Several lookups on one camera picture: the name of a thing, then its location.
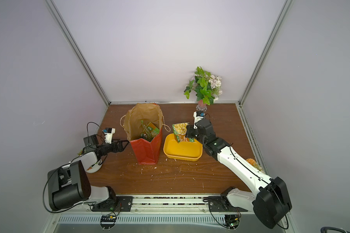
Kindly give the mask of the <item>orange green mushroom soup packet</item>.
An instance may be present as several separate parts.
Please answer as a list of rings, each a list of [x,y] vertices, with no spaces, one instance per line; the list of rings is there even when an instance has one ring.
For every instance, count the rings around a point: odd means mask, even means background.
[[[146,124],[144,126],[144,129],[147,136],[151,139],[155,138],[160,133],[159,128],[157,128],[152,122]]]

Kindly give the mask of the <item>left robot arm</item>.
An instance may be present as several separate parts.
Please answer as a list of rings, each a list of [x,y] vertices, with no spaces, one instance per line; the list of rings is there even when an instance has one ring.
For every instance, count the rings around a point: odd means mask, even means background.
[[[83,203],[91,204],[94,212],[113,212],[119,206],[119,199],[110,186],[92,186],[87,170],[99,164],[109,153],[123,152],[128,140],[108,138],[99,144],[97,135],[84,138],[84,148],[79,157],[51,170],[43,188],[42,203],[49,213],[66,212]]]

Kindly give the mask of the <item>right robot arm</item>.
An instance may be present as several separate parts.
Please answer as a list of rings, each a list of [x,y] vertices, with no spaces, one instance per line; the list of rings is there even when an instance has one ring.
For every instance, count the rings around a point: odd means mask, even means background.
[[[224,139],[217,137],[212,123],[196,116],[187,126],[187,137],[203,145],[207,155],[231,170],[249,188],[233,188],[226,193],[228,204],[251,211],[267,228],[273,229],[292,209],[287,185],[280,177],[271,178],[241,157]]]

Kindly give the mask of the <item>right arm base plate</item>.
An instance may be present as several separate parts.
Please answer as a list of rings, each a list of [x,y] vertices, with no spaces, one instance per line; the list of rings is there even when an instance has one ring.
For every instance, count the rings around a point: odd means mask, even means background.
[[[210,212],[248,212],[248,210],[241,207],[233,207],[229,202],[221,196],[209,196],[203,199],[207,204]]]

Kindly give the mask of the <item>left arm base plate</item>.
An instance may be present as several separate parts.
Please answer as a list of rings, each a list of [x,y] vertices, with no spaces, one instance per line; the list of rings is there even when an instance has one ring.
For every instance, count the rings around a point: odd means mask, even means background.
[[[94,204],[92,212],[130,212],[133,204],[133,196],[117,196],[116,199],[107,199]]]

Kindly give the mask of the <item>green soup packet back side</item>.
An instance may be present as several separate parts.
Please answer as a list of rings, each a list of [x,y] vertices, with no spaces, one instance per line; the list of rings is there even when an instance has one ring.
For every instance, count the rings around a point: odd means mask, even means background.
[[[151,142],[153,140],[153,136],[151,134],[151,131],[144,124],[143,120],[141,120],[141,125],[143,127],[143,132],[141,133],[141,138],[145,139],[148,142]]]

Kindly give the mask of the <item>orange flower bouquet pot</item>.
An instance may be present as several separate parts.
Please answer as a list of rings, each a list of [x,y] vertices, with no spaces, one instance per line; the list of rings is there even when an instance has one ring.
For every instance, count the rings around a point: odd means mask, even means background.
[[[255,161],[254,159],[252,158],[248,158],[246,159],[246,161],[251,164],[253,167],[255,167],[257,170],[259,170],[261,173],[265,174],[263,168],[258,164],[257,161]]]

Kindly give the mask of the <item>white pot red flowers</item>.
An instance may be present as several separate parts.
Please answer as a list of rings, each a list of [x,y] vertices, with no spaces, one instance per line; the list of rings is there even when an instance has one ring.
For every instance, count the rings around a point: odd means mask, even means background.
[[[102,166],[101,157],[101,152],[98,149],[89,152],[83,149],[80,151],[77,161],[81,161],[83,168],[87,173],[95,173]]]

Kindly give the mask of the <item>yellow corn soup packet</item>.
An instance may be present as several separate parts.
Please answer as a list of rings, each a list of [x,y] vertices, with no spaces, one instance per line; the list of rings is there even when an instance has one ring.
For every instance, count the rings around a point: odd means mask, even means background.
[[[194,142],[193,138],[186,136],[188,122],[173,124],[173,134],[177,143],[180,142]]]

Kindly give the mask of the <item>red paper bag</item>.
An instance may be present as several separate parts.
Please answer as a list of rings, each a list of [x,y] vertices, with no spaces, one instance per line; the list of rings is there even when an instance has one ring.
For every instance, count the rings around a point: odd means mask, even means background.
[[[170,132],[160,106],[156,103],[138,103],[121,120],[138,163],[155,165],[159,159],[162,130]]]

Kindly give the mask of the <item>green plant in pink vase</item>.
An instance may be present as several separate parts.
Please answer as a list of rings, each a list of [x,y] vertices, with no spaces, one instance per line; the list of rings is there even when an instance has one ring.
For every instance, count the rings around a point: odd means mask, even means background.
[[[208,106],[213,105],[218,100],[222,91],[222,77],[213,75],[202,67],[197,67],[194,76],[189,80],[183,94],[187,99],[195,92],[197,101],[197,111],[206,112]]]

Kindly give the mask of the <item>yellow plastic tray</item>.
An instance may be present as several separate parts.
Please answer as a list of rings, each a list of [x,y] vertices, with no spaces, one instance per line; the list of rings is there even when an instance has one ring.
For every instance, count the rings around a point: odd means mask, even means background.
[[[170,159],[197,161],[203,154],[203,146],[197,140],[177,142],[174,134],[169,134],[164,142],[163,152]]]

